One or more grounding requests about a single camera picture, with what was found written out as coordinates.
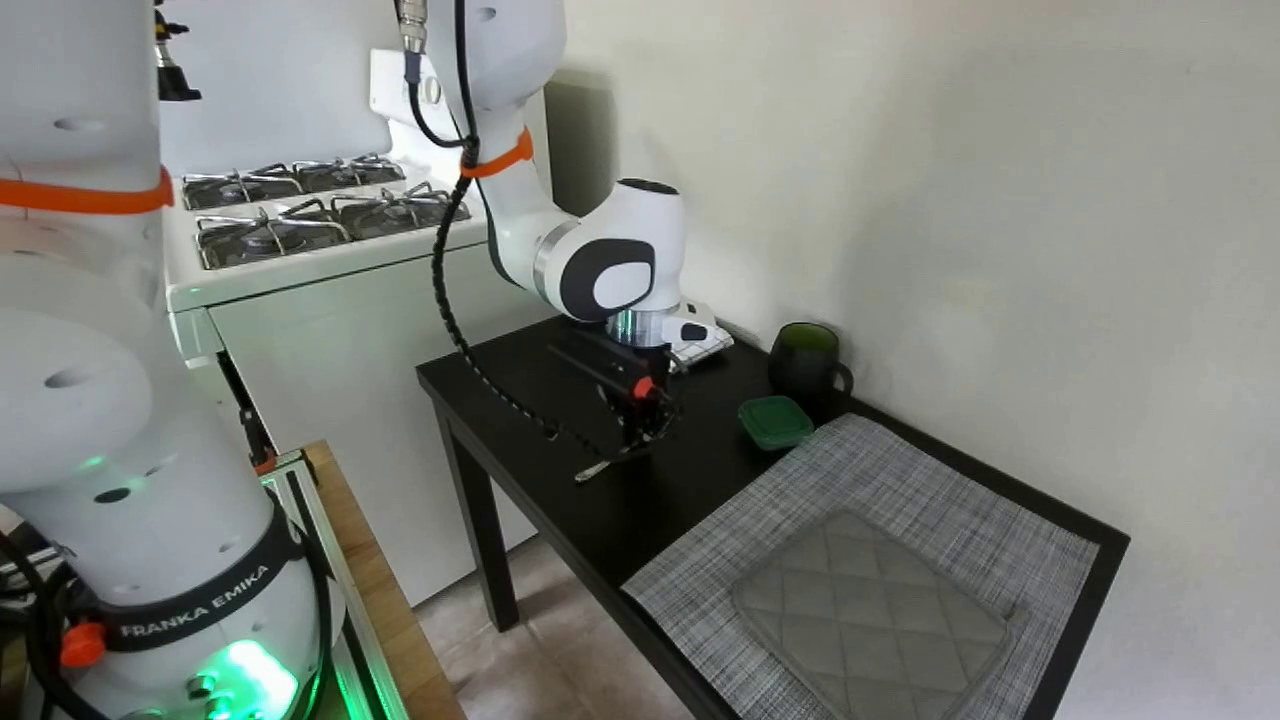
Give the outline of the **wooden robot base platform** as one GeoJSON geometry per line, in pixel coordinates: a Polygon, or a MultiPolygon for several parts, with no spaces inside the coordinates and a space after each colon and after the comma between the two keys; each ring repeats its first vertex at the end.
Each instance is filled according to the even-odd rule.
{"type": "Polygon", "coordinates": [[[337,456],[309,445],[279,456],[263,486],[315,535],[346,599],[315,720],[466,720],[337,456]]]}

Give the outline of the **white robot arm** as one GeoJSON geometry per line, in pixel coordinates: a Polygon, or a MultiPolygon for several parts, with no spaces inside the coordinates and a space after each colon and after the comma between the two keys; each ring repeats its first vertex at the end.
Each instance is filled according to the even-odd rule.
{"type": "MultiPolygon", "coordinates": [[[[632,350],[679,341],[679,194],[621,179],[569,217],[523,103],[559,0],[395,0],[407,70],[462,128],[498,269],[632,350]]],[[[315,546],[200,402],[166,309],[156,0],[0,0],[0,496],[63,569],[29,582],[57,720],[302,720],[341,599],[315,546]]]]}

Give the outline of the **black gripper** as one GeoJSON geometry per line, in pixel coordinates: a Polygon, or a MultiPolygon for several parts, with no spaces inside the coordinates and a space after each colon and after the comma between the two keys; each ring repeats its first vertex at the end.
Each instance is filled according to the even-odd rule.
{"type": "Polygon", "coordinates": [[[569,334],[552,341],[548,351],[573,372],[589,376],[597,398],[611,407],[621,425],[621,459],[642,447],[642,436],[645,447],[663,442],[668,402],[660,372],[645,356],[591,334],[569,334]]]}

